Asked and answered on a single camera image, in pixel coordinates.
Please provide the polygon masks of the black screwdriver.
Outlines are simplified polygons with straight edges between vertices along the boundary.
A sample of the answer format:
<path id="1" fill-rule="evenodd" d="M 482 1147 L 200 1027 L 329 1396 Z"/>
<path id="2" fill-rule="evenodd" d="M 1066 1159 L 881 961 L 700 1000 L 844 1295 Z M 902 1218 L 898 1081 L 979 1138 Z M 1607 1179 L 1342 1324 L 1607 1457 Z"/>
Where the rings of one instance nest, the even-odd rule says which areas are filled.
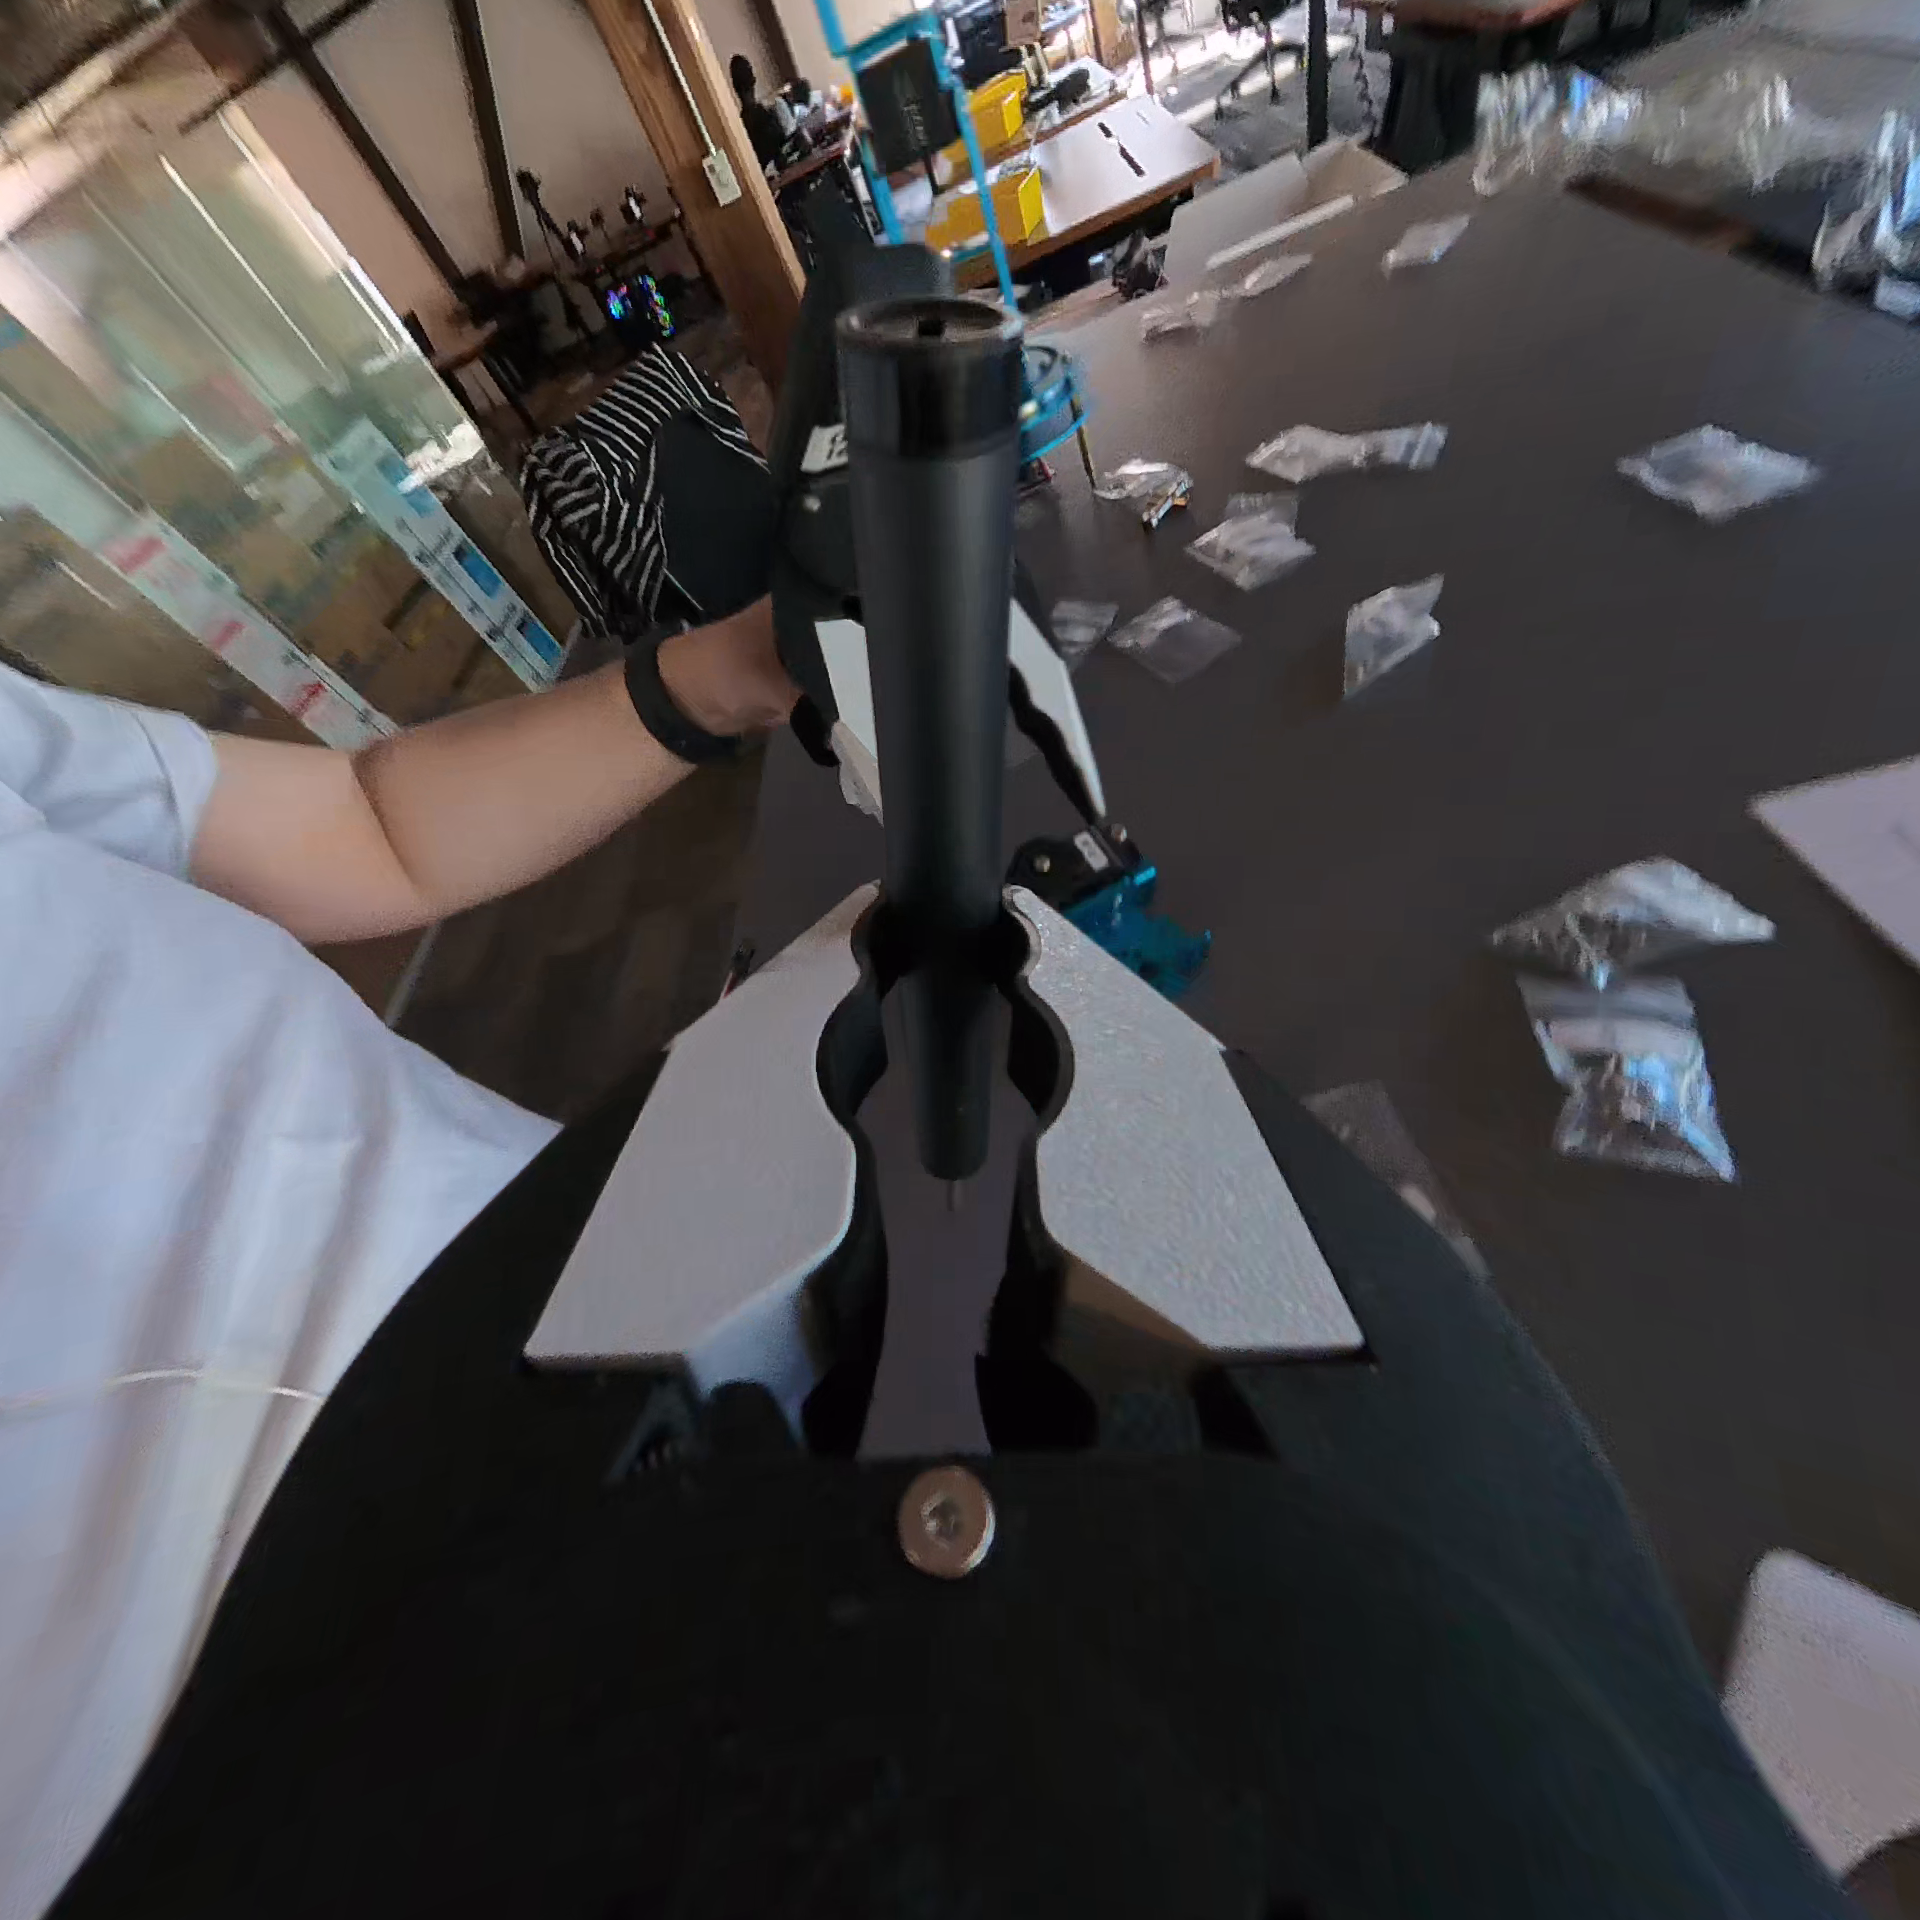
<path id="1" fill-rule="evenodd" d="M 864 304 L 834 332 L 881 773 L 881 954 L 919 1161 L 961 1185 L 992 1138 L 1022 332 L 958 296 Z"/>

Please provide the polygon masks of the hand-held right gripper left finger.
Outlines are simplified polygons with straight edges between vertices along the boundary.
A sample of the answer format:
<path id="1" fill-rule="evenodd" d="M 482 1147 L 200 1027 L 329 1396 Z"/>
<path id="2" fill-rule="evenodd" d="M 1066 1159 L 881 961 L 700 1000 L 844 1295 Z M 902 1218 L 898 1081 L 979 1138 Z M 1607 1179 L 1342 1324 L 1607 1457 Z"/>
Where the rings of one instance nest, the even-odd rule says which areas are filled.
<path id="1" fill-rule="evenodd" d="M 888 1073 L 863 884 L 663 1056 L 527 1339 L 540 1372 L 763 1388 L 795 1435 L 851 1455 L 884 1321 L 874 1147 Z"/>

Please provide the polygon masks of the wooden table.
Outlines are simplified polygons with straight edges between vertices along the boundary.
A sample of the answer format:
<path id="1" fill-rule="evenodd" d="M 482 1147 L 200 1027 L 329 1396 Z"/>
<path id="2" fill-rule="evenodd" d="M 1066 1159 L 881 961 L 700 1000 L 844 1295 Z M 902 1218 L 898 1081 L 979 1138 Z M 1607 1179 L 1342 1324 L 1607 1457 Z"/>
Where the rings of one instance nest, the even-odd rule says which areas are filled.
<path id="1" fill-rule="evenodd" d="M 1219 179 L 1222 155 L 1156 98 L 1122 98 L 1022 154 L 1040 175 L 1043 227 L 1009 247 L 1015 285 L 1068 282 L 1092 255 Z"/>

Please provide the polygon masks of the instruction booklet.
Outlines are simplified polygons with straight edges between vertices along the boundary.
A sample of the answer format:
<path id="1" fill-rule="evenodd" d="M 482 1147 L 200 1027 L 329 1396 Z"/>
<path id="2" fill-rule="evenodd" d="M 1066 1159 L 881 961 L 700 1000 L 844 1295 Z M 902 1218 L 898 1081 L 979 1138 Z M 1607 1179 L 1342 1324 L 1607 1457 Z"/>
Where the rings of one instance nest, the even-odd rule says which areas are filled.
<path id="1" fill-rule="evenodd" d="M 1918 757 L 1772 792 L 1750 815 L 1918 969 Z"/>

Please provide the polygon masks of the person's left forearm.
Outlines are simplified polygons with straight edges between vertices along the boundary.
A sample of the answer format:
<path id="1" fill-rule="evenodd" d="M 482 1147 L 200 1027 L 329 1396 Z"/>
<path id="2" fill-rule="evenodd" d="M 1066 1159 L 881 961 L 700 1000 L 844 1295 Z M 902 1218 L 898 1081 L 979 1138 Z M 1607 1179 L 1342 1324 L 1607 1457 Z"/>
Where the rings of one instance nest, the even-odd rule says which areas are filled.
<path id="1" fill-rule="evenodd" d="M 387 939 L 513 896 L 691 773 L 618 667 L 359 752 L 216 737 L 214 761 L 191 877 L 305 946 Z"/>

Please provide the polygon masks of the dark grey desk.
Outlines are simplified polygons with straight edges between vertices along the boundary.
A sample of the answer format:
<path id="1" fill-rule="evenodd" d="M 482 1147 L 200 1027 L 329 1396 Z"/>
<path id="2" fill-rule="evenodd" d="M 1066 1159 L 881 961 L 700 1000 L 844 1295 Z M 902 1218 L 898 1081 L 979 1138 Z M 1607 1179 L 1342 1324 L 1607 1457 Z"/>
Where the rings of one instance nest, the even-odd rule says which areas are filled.
<path id="1" fill-rule="evenodd" d="M 419 1776 L 363 1916 L 1855 1916 L 1722 1714 L 1690 1608 L 1772 1540 L 1915 1599 L 1915 986 L 1745 802 L 1915 730 L 1915 349 L 1576 199 L 1498 201 L 1432 319 L 1465 400 L 1434 664 L 1307 715 L 1303 642 L 1148 717 L 1151 818 L 1227 911 L 1207 1008 L 1394 1056 L 1482 1172 L 1479 1280 L 1232 1056 L 1367 1355 L 1227 1372 L 1235 1431 L 964 1457 L 983 1561 L 913 1571 L 919 1460 L 724 1400 L 632 1477 L 478 1335 L 420 1601 Z M 1616 463 L 1699 426 L 1817 482 L 1707 523 Z M 1740 1186 L 1553 1161 L 1492 916 L 1640 847 L 1786 913 L 1711 963 Z"/>

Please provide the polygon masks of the person's white top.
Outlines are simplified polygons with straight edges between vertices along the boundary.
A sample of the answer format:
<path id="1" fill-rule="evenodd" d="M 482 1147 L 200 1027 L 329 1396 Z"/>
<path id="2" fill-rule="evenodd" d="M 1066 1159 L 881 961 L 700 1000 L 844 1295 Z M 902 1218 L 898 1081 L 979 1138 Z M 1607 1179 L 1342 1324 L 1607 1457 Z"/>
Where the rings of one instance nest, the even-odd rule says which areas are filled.
<path id="1" fill-rule="evenodd" d="M 332 1388 L 558 1135 L 203 892 L 193 720 L 2 690 L 2 1913 L 106 1828 Z"/>

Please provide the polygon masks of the clear bag of metal nuts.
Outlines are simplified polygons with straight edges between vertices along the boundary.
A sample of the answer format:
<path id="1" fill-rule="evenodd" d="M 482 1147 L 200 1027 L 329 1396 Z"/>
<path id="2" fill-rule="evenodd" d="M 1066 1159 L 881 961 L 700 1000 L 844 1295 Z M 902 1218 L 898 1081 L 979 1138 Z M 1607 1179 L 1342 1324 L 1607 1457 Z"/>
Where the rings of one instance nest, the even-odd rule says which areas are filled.
<path id="1" fill-rule="evenodd" d="M 1521 969 L 1607 987 L 1678 955 L 1772 945 L 1772 920 L 1671 858 L 1627 861 L 1500 927 L 1488 946 Z"/>

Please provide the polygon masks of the long clear screw bag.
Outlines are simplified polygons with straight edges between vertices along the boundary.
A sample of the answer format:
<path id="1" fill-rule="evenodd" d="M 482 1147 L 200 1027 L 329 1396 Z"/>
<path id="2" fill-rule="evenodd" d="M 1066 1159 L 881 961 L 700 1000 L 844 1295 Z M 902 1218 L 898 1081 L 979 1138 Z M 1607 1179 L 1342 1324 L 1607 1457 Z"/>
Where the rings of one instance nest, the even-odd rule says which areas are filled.
<path id="1" fill-rule="evenodd" d="M 1425 473 L 1438 467 L 1447 444 L 1450 427 L 1434 421 L 1375 427 L 1354 434 L 1296 423 L 1248 450 L 1243 465 L 1289 488 L 1299 488 L 1336 473 Z"/>

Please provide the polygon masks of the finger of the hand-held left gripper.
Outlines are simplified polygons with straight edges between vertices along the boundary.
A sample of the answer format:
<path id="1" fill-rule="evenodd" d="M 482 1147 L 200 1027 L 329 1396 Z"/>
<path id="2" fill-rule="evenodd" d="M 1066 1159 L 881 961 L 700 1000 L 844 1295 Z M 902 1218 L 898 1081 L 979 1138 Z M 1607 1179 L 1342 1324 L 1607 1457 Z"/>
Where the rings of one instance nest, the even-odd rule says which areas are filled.
<path id="1" fill-rule="evenodd" d="M 1011 608 L 1009 667 L 1012 733 L 1043 760 L 1083 824 L 1106 824 L 1106 792 L 1073 673 L 1020 600 Z"/>
<path id="2" fill-rule="evenodd" d="M 848 618 L 820 619 L 818 644 L 833 692 L 831 745 L 844 801 L 883 824 L 870 635 Z"/>

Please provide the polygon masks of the crumpled clear plastic film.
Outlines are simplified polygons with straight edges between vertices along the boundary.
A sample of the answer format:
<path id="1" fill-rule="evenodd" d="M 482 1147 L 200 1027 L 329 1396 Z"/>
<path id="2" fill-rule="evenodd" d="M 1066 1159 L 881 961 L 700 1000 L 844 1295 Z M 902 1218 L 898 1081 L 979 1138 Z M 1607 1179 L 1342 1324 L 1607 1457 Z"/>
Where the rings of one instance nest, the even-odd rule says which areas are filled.
<path id="1" fill-rule="evenodd" d="M 1915 285 L 1915 117 L 1876 123 L 1803 106 L 1786 76 L 1732 66 L 1670 88 L 1619 88 L 1578 66 L 1534 64 L 1479 83 L 1472 189 L 1526 179 L 1604 179 L 1720 197 L 1814 192 L 1817 285 Z"/>

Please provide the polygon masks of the servo with blue bracket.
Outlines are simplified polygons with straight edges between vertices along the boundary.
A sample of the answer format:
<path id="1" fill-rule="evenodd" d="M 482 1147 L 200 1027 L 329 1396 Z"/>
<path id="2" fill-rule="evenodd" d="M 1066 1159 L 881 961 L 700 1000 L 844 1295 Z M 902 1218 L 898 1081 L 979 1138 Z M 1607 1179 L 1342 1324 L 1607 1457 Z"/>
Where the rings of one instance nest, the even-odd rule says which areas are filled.
<path id="1" fill-rule="evenodd" d="M 1159 911 L 1162 874 L 1119 824 L 1030 837 L 1007 877 L 1169 1002 L 1187 997 L 1210 961 L 1211 936 Z"/>

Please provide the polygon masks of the person's left hand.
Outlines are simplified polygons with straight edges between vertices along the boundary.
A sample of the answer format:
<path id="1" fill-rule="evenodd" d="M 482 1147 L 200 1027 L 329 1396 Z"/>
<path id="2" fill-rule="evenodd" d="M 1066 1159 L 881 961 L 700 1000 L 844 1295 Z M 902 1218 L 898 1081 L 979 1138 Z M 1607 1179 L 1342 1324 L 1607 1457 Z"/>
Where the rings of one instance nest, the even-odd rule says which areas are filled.
<path id="1" fill-rule="evenodd" d="M 663 688 L 711 737 L 763 737 L 790 725 L 801 688 L 777 651 L 774 596 L 663 642 Z"/>

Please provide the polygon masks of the striped black white cloth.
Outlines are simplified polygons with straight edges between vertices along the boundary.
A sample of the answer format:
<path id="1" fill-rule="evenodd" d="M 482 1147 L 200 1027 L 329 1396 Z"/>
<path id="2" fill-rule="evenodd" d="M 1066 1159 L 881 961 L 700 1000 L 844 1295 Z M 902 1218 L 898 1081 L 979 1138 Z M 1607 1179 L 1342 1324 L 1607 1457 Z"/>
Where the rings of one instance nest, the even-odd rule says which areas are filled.
<path id="1" fill-rule="evenodd" d="M 584 629 L 639 641 L 702 626 L 768 586 L 777 491 L 724 389 L 644 348 L 599 399 L 529 445 L 520 495 Z"/>

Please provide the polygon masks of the yellow box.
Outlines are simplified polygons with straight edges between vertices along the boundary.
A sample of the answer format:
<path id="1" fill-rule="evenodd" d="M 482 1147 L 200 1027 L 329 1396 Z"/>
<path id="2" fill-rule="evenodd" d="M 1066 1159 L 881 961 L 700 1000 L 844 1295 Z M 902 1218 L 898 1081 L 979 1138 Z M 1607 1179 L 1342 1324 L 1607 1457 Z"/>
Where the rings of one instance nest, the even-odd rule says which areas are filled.
<path id="1" fill-rule="evenodd" d="M 944 255 L 971 249 L 987 241 L 982 195 L 992 201 L 999 241 L 1022 244 L 1040 231 L 1046 195 L 1036 161 L 1036 123 L 1030 112 L 1030 76 L 1007 72 L 968 96 L 970 123 L 983 157 L 983 175 L 975 169 L 963 138 L 934 155 L 934 201 L 926 242 Z"/>

